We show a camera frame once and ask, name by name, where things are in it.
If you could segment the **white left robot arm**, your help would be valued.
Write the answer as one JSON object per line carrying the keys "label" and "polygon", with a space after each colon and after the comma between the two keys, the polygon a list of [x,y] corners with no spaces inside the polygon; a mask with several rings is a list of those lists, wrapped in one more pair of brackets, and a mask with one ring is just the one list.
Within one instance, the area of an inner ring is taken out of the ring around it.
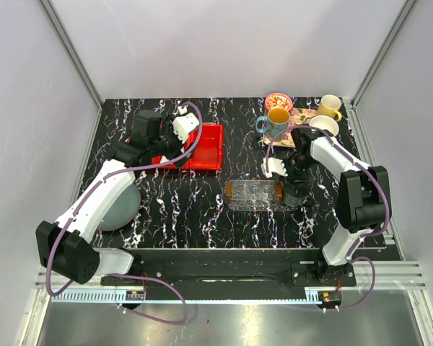
{"label": "white left robot arm", "polygon": [[183,163],[183,147],[199,128],[191,112],[164,116],[145,110],[134,115],[124,139],[114,144],[100,171],[76,202],[54,222],[43,221],[36,229],[40,263],[78,284],[95,275],[115,273],[126,285],[141,279],[142,268],[134,256],[122,249],[101,249],[91,245],[93,236],[118,198],[134,185],[135,167],[144,171],[163,156]]}

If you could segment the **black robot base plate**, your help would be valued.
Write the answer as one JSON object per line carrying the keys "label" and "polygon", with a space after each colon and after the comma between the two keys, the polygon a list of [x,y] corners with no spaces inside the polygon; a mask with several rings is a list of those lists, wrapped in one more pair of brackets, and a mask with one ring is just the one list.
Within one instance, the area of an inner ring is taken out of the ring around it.
{"label": "black robot base plate", "polygon": [[319,278],[314,264],[285,261],[212,261],[212,262],[162,262],[149,261],[140,264],[141,272],[133,275],[148,276],[170,284],[188,282],[273,282],[298,288],[340,287],[357,285],[350,265],[344,269]]}

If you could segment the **dark grey mug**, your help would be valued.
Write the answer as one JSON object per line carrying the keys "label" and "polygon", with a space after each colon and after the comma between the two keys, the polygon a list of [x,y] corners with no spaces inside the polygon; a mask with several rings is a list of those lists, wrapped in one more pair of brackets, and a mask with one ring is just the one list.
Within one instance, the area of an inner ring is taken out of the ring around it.
{"label": "dark grey mug", "polygon": [[306,181],[285,182],[282,192],[282,203],[291,208],[305,204],[310,193],[310,184]]}

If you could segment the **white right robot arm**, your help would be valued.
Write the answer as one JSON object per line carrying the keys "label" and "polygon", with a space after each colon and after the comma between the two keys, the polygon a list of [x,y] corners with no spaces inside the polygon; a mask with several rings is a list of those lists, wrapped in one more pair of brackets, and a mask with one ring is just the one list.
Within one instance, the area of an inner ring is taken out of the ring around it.
{"label": "white right robot arm", "polygon": [[391,218],[388,171],[370,166],[350,154],[328,130],[296,125],[291,130],[295,153],[283,160],[282,202],[298,208],[310,194],[309,171],[323,165],[338,180],[335,212],[338,225],[318,252],[314,277],[330,285],[345,274],[357,247],[367,238],[382,234]]}

